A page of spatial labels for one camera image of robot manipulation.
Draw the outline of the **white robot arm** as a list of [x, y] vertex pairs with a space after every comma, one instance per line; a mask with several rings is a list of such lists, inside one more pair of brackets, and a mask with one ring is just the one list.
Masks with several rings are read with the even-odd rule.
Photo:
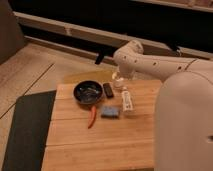
[[162, 81], [154, 112], [155, 171], [213, 171], [213, 61], [146, 55], [132, 40], [113, 59], [119, 74]]

